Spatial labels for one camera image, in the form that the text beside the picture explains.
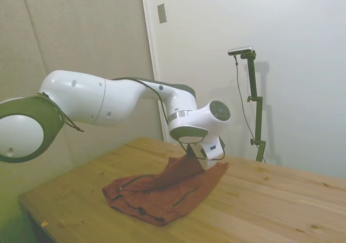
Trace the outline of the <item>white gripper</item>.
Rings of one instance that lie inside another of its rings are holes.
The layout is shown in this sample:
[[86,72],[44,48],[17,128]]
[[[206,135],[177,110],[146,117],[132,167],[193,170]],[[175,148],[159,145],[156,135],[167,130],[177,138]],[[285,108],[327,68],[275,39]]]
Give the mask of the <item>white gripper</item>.
[[224,158],[224,147],[219,136],[212,143],[198,143],[198,160],[204,170],[211,169]]

